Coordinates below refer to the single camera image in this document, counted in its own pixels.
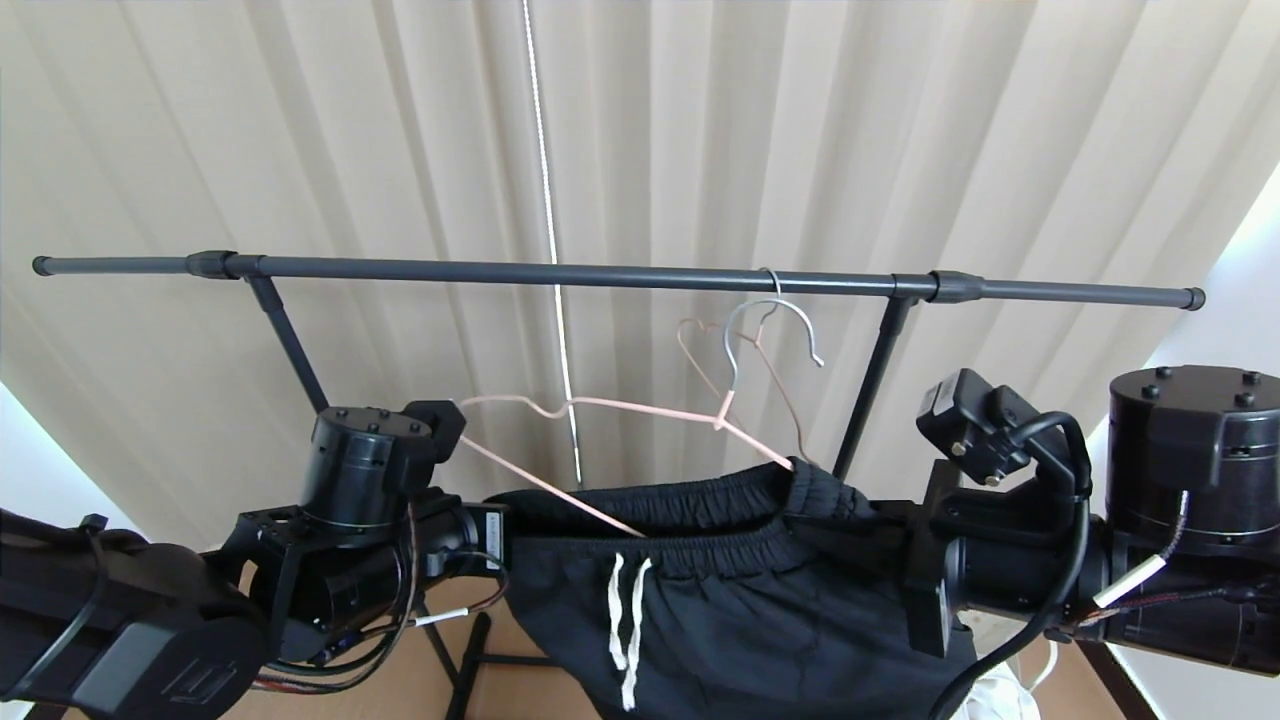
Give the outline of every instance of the black metal rod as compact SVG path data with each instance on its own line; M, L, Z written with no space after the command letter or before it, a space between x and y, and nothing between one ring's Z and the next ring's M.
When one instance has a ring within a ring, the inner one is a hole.
M486 665L521 665L530 667L559 667L549 657L536 657L527 655L489 655L480 656L480 662Z
M453 696L449 698L449 711L444 720L465 720L467 705L471 702L471 691L475 689L476 675L480 674L484 655L484 643L489 639L489 628L493 620L488 612L476 615L475 624L471 625L471 638L467 641L467 650L462 655L462 667L458 669L458 679L453 683Z
M280 299L279 291L275 290L275 283L271 282L271 278L262 277L246 278L246 281L253 288L257 304L271 320L275 337L280 340L284 355L289 359L289 365L293 365L293 373L298 375L298 382L302 383L302 391L307 393L307 400L311 401L311 409L320 414L325 407L329 407L329 400L324 396L320 378L311 368L311 360L307 359L307 351L302 348L302 341L298 340L293 323L289 322L289 314L284 311L284 301Z
M832 466L832 474L841 480L849 475L849 466L854 462L854 454L858 452L858 443L863 439L867 420L872 416L876 395L884 380L888 361L893 356L893 346L897 345L897 338L902 334L913 306L915 306L915 299L910 297L892 297L884 306L879 334L876 336L876 347L872 348L872 359L867 363L867 373L863 375L863 387L858 391L858 401L854 402L854 411L845 428L845 439L840 443L840 452Z
M431 614L426 607L425 600L419 600L415 605L419 618L426 618ZM435 629L435 625L422 625L422 630L426 632L426 639L430 641L431 647L435 650L435 656L440 659L440 666L444 667L444 674L449 676L449 684L458 684L458 667L453 665L453 657L449 656L449 648L444 644L444 638L440 637L440 630Z
M237 255L229 251L205 251L187 258L36 258L33 268L42 275L189 273L205 278L288 277L740 292L774 291L772 277L759 270L274 258L270 255ZM1204 302L1204 292L1198 288L988 281L978 275L955 272L888 275L781 272L778 281L783 292L795 295L914 297L929 302L965 302L992 297L1108 302L1188 310L1194 310Z

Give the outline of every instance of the curtain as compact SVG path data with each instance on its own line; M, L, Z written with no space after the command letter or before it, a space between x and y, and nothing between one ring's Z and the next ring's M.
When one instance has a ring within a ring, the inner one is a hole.
M0 377L154 537L210 544L302 484L311 413L251 293L37 278L32 256L544 263L554 243L562 263L1184 286L1280 160L1267 0L534 0L527 29L540 114L518 3L0 4ZM550 288L278 284L330 402L563 401ZM713 413L676 324L745 299L566 288L572 391ZM829 466L884 301L788 300L826 366L786 311L763 347ZM923 493L936 452L913 415L959 366L1092 424L1108 379L1175 318L916 309L850 482ZM723 389L718 338L687 341ZM768 373L736 350L735 415L794 452ZM563 421L468 419L479 442L576 486ZM579 411L577 446L588 487L758 461L705 427L599 409ZM460 448L439 482L480 500L520 480Z

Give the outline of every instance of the clothes hanger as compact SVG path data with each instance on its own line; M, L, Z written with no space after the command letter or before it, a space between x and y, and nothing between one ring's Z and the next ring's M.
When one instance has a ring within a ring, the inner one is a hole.
M769 277L773 278L773 292L776 297L782 297L782 282L778 279L778 274L771 270L769 268L760 268L760 269L769 273ZM773 387L778 388L778 393L782 396L782 402L786 404L787 413L791 415L791 424L796 429L796 448L800 452L800 457L804 457L805 461L812 464L813 457L809 456L809 451L804 446L804 425L800 423L800 414L796 411L795 404L791 402L791 396L787 393L786 386L782 384L782 378L778 375L777 369L773 368L773 363L769 361L768 354L764 352L764 348L760 346L760 336L764 333L764 323L765 320L769 319L769 315L773 315L777 311L778 306L774 305L773 307L769 307L769 310L764 315L760 316L760 323L755 327L755 336L749 336L740 331L732 331L732 332L737 337L751 343L751 347L755 348L756 354L760 356L760 360L764 363L764 366L768 368L769 377L773 379ZM716 387L716 383L713 383L712 379L707 377L707 373L703 372L703 366L698 363L698 360L694 359L694 354L689 351L689 346L685 345L684 331L685 325L689 324L696 324L699 332L703 333L714 328L719 328L721 325L718 323L704 323L698 318L685 318L680 320L680 323L676 325L676 343L680 345L680 351L685 354L685 359L689 360L689 363L694 366L694 370L698 373L698 377L703 379L703 383L713 393L716 393L717 398L722 400L724 397L723 393L719 391L718 387ZM726 413L724 418L728 421L733 423L735 425L742 427L742 423L740 423L737 418L733 416L732 413Z
M742 310L745 310L748 307L751 307L751 306L755 306L755 305L764 305L764 304L773 304L773 305L778 305L778 306L782 306L782 307L787 307L788 310L791 310L792 313L795 313L796 315L800 316L800 319L805 324L805 331L809 334L809 356L813 359L813 361L815 364L818 364L819 368L823 364L822 359L818 357L817 338L814 336L813 323L809 320L809 316L804 313L804 310L801 310L800 307L795 306L790 301L780 299L780 297L764 297L764 299L760 299L760 300L749 300L749 301L739 305L737 307L735 307L733 311L730 313L728 319L724 322L723 347L724 347L724 354L728 357L730 366L733 369L733 380L730 384L728 392L724 393L724 401L722 402L721 411L717 415L704 415L704 414L700 414L700 413L689 413L689 411L685 411L685 410L673 410L673 409L669 409L669 407L658 407L658 406L654 406L654 405L643 405L643 404L639 404L639 402L626 402L626 401L621 401L621 400L609 400L609 398L604 398L604 397L581 397L581 396L580 397L571 397L571 398L568 398L557 410L547 410L545 407L538 405L530 397L524 396L524 395L488 395L488 396L468 397L466 400L460 401L458 402L458 407L467 407L470 405L477 405L477 404L481 404L481 402L520 402L520 404L524 404L524 405L529 406L532 411L538 413L543 418L559 419L559 418L563 418L568 413L568 409L571 406L575 406L575 405L598 405L598 406L602 406L602 407L613 407L616 410L626 410L626 411L630 411L630 413L641 413L641 414L645 414L645 415L657 415L659 418L672 418L672 419L676 419L676 420L687 420L690 423L703 423L703 424L712 425L712 428L714 428L717 430L721 430L721 429L728 430L730 434L732 434L733 437L736 437L736 438L741 439L742 442L748 443L755 451L758 451L760 455L764 455L765 457L768 457L769 460L777 462L782 468L786 468L787 470L795 470L795 465L792 465L791 461L786 459L786 456L783 456L783 455L776 452L774 450L769 448L768 446L765 446L760 441L755 439L754 437L751 437L750 434L748 434L745 430L742 430L737 425L735 425L732 423L728 423L724 419L724 415L728 413L728 407L730 407L730 405L733 401L733 393L735 393L735 391L737 388L737 378L739 378L737 359L733 356L733 348L730 346L730 328L732 327L733 320L737 318L737 315L740 315L742 313ZM475 450L480 455L484 455L485 457L493 460L494 462L498 462L503 468L507 468L508 470L511 470L511 471L516 473L517 475L525 478L526 480L536 484L538 487L540 487L540 488L550 492L552 495L554 495L556 497L563 500L564 502L568 502L570 505L573 505L575 507L582 510L584 512L588 512L591 516L598 518L599 520L602 520L604 523L608 523L609 525L612 525L612 527L614 527L614 528L617 528L617 529L620 529L620 530L622 530L625 533L628 533L628 534L635 536L635 537L644 537L644 534L640 533L639 530L636 530L635 528L627 525L626 523L622 523L621 520L618 520L616 518L609 516L605 512L602 512L602 511L591 507L590 505L588 505L588 503L582 502L581 500L571 496L570 493L567 493L567 492L557 488L556 486L548 483L547 480L543 480L541 478L534 475L532 473L525 470L524 468L520 468L515 462L511 462L509 460L502 457L497 452L493 452L492 450L489 450L489 448L481 446L480 443L472 441L471 438L466 437L465 434L460 439L462 441L463 445L466 445L467 447Z

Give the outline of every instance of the black shorts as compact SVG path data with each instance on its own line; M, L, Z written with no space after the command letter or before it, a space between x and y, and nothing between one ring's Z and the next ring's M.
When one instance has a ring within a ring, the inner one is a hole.
M969 630L956 624L946 660L911 651L892 583L791 537L785 512L874 515L851 487L792 462L576 493L645 538L541 491L492 498L511 507L516 620L607 720L924 717L974 661Z

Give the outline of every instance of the wooden floor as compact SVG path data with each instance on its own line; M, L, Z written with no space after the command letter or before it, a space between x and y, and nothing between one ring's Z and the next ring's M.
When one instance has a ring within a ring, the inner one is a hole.
M433 611L474 602L492 591L483 580L453 580L428 594ZM494 619L489 652L539 655L516 625L504 605ZM440 634L453 656L461 657L471 619L442 624ZM1047 653L1043 641L1021 656L1023 675L1034 676ZM393 656L367 683L326 697L278 696L253 692L237 705L228 720L438 720L449 705L451 688L421 630L407 634ZM1044 720L1124 720L1092 667L1073 646L1062 648L1057 670L1036 693ZM70 714L68 717L82 717ZM480 671L468 720L595 720L598 715L581 688L554 667L494 667Z

